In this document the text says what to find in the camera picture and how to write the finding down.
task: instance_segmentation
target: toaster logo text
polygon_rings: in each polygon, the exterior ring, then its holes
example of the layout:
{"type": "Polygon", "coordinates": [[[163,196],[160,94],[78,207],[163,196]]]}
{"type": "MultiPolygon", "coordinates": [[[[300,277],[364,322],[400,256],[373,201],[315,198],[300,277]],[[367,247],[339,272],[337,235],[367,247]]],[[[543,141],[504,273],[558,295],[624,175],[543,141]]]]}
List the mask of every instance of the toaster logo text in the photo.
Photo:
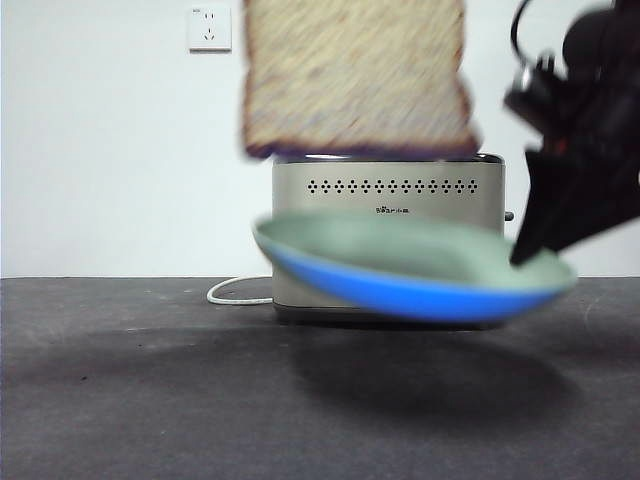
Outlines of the toaster logo text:
{"type": "Polygon", "coordinates": [[[378,207],[376,208],[376,213],[380,215],[407,215],[411,212],[408,208],[378,207]]]}

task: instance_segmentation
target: toaster vent holes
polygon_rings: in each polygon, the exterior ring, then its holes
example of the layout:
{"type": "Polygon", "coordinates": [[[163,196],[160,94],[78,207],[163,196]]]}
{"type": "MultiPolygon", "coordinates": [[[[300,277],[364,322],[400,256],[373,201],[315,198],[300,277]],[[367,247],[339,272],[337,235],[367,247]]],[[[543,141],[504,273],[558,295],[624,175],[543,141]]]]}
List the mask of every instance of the toaster vent holes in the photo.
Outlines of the toaster vent holes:
{"type": "Polygon", "coordinates": [[[476,179],[428,179],[428,180],[397,180],[397,179],[375,179],[375,180],[356,180],[356,179],[341,179],[331,182],[329,180],[309,180],[306,185],[307,190],[311,194],[325,193],[329,194],[332,190],[336,194],[351,193],[356,194],[358,190],[361,190],[363,194],[377,193],[379,195],[388,192],[391,194],[405,194],[408,195],[415,191],[416,194],[422,195],[423,193],[431,193],[435,195],[437,193],[449,194],[457,193],[462,195],[465,192],[469,194],[477,193],[479,188],[478,181],[476,179]]]}

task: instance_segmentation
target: white wall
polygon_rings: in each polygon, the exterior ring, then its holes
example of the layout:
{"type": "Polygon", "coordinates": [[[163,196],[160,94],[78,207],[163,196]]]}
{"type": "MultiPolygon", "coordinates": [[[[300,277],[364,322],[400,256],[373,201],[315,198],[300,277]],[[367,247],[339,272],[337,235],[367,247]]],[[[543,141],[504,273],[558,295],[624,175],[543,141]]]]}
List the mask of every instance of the white wall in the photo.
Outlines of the white wall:
{"type": "MultiPolygon", "coordinates": [[[[250,226],[269,212],[270,165],[239,144],[241,0],[228,1],[233,53],[190,55],[186,11],[198,2],[4,0],[3,276],[269,271],[250,226]]],[[[559,47],[586,3],[534,4],[528,48],[559,47]]],[[[507,204],[521,218],[522,149],[537,140],[501,106],[515,5],[468,0],[464,71],[483,150],[506,158],[507,204]]],[[[638,238],[636,222],[567,257],[584,275],[640,275],[638,238]]]]}

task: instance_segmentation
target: table surface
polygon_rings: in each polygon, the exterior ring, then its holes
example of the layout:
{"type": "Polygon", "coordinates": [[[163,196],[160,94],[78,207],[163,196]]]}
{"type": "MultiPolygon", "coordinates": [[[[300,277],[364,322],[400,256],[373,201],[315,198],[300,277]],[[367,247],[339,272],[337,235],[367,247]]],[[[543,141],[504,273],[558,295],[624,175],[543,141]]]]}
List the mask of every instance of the table surface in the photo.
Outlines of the table surface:
{"type": "Polygon", "coordinates": [[[282,325],[212,281],[3,281],[3,478],[640,475],[640,279],[455,333],[282,325]]]}

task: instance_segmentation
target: stainless steel toaster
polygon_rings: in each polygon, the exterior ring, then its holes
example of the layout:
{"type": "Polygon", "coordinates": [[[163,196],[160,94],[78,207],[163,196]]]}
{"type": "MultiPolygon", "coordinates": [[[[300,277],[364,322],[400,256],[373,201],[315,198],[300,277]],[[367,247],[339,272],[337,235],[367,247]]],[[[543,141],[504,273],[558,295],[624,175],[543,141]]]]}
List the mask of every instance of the stainless steel toaster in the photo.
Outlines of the stainless steel toaster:
{"type": "MultiPolygon", "coordinates": [[[[495,155],[393,161],[307,155],[278,157],[273,165],[274,214],[345,209],[395,216],[442,218],[504,231],[505,166],[495,155]]],[[[281,314],[358,313],[273,272],[273,300],[281,314]]]]}

